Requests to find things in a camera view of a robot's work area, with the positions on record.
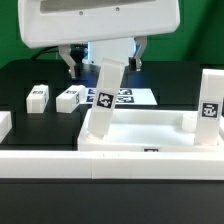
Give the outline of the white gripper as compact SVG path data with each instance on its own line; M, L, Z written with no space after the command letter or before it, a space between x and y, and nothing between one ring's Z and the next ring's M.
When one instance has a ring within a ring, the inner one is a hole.
M140 71L146 36L175 31L180 10L178 0L18 0L18 19L28 47L60 45L59 55L75 79L76 62L64 44L135 37L129 70Z

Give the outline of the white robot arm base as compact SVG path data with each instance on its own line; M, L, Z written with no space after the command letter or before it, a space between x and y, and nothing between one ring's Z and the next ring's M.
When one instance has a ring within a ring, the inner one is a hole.
M92 41L88 43L87 55L82 59L84 64L100 66L104 58L128 65L129 58L136 50L133 38Z

